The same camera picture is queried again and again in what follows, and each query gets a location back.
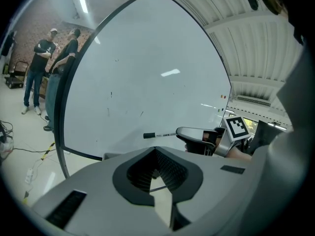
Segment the air conditioner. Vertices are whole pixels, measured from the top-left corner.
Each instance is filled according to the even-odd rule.
[[[262,99],[258,99],[258,98],[254,98],[254,97],[238,95],[236,99],[238,101],[248,102],[248,103],[256,104],[259,106],[264,106],[264,107],[270,107],[271,106],[270,101],[262,100]]]

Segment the wall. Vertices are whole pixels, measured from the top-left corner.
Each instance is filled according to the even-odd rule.
[[[70,30],[79,28],[81,31],[81,36],[78,38],[79,50],[93,32],[91,29],[63,22],[54,11],[49,0],[34,0],[14,28],[14,30],[17,30],[15,38],[17,44],[11,56],[10,69],[19,60],[30,65],[34,56],[34,46],[39,40],[47,36],[51,28],[58,30],[54,42],[58,43],[61,48],[68,43],[67,35]],[[47,65],[51,66],[57,56],[58,52],[55,51]]]

